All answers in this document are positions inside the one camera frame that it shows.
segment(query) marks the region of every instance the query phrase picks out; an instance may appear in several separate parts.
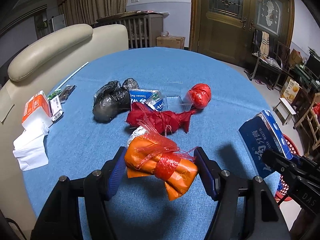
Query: red plastic bag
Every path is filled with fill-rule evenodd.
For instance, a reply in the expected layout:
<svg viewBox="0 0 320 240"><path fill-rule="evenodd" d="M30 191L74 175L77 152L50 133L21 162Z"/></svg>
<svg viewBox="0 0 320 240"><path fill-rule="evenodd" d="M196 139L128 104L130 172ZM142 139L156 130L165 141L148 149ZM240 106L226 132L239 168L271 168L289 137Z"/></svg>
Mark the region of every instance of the red plastic bag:
<svg viewBox="0 0 320 240"><path fill-rule="evenodd" d="M191 115L196 113L196 110L182 112L180 114L172 111L151 111L145 104L139 102L132 103L131 108L132 110L129 112L126 121L128 124L133 127L139 127L139 121L143 120L146 116L160 134L165 133L167 127L169 127L169 131L172 133L178 130L179 127L182 127L187 133L189 131Z"/></svg>
<svg viewBox="0 0 320 240"><path fill-rule="evenodd" d="M194 85L189 94L194 100L195 108L204 109L211 100L211 89L207 84L199 83Z"/></svg>
<svg viewBox="0 0 320 240"><path fill-rule="evenodd" d="M315 112L316 115L319 116L320 114L320 103L318 103L314 108L313 111Z"/></svg>

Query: tiled floor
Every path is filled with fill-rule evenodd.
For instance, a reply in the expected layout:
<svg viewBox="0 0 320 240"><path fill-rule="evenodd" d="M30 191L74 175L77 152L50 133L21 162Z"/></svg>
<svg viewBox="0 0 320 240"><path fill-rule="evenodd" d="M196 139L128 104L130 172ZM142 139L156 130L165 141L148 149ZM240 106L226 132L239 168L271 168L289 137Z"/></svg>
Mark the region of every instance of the tiled floor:
<svg viewBox="0 0 320 240"><path fill-rule="evenodd" d="M229 65L231 68L235 69L236 71L238 71L246 79L248 79L247 75L244 73L243 68L232 65L232 64L228 64L228 63L226 63L226 64ZM271 110L279 103L279 96L280 95L279 95L278 90L276 90L276 89L269 90L266 85L259 85L255 81L252 81L252 84L256 87L256 89L265 98L265 100L268 103L268 105L270 106ZM285 109L281 109L281 106L279 106L278 109L279 109L280 113L283 114L283 116L287 116ZM275 112L272 112L272 113L273 113L273 116L274 116L277 124L281 128L282 133L287 135L292 140L292 142L294 142L295 146L298 148L300 155L303 155L303 153L305 151L304 151L304 148L303 148L303 145L301 142L300 135L298 134L297 130L294 130L292 128L293 127L293 120L290 120L288 122L288 124L286 124L286 125L282 125L279 117L275 114ZM291 200L288 202L283 202L280 205L280 210L282 211L284 219L285 219L287 226L290 230L292 227L292 224L295 221L295 219L297 218L297 215L299 214L301 208L294 200Z"/></svg>

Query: curtain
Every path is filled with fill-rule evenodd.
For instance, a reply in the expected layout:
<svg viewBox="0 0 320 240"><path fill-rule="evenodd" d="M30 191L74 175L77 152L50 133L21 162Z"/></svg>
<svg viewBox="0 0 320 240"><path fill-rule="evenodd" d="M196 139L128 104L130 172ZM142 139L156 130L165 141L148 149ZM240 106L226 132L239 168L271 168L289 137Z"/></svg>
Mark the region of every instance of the curtain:
<svg viewBox="0 0 320 240"><path fill-rule="evenodd" d="M59 13L64 14L66 26L89 25L105 16L125 11L128 0L58 0Z"/></svg>

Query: round table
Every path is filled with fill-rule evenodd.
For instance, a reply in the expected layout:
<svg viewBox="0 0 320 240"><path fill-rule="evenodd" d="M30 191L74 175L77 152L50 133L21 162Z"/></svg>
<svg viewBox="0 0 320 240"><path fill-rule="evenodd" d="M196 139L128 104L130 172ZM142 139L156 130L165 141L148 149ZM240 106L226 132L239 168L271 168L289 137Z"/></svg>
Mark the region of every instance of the round table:
<svg viewBox="0 0 320 240"><path fill-rule="evenodd" d="M210 159L237 176L255 176L237 130L269 107L251 82L226 64L198 53L169 48L126 50L90 62L67 82L77 87L62 105L63 117L44 139L49 164L23 172L36 216L59 176L86 177L126 145L132 132L125 122L128 112L108 124L97 123L92 105L93 95L104 84L111 80L122 83L130 77L142 89L162 90L165 82L183 82L188 89L197 83L208 84L212 90L209 105L191 117L187 134L179 129L169 138L183 150L201 146ZM279 174L265 181L274 194ZM117 194L106 202L119 240L204 239L216 205L199 176L185 195L169 201L163 181L154 176L128 179L126 173ZM84 239L91 239L82 198L79 209Z"/></svg>

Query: beige leather sofa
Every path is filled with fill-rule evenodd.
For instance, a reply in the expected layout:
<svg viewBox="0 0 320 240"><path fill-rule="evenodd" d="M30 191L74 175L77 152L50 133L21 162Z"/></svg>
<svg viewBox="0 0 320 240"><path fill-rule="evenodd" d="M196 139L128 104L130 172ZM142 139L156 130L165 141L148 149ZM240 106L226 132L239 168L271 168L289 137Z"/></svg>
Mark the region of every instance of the beige leather sofa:
<svg viewBox="0 0 320 240"><path fill-rule="evenodd" d="M92 29L78 24L34 42L11 62L10 80L0 90L0 209L6 217L14 219L27 236L36 218L25 191L22 171L12 154L13 141L23 131L21 119L25 103L40 90L48 94L60 80L87 61L126 49L125 26Z"/></svg>

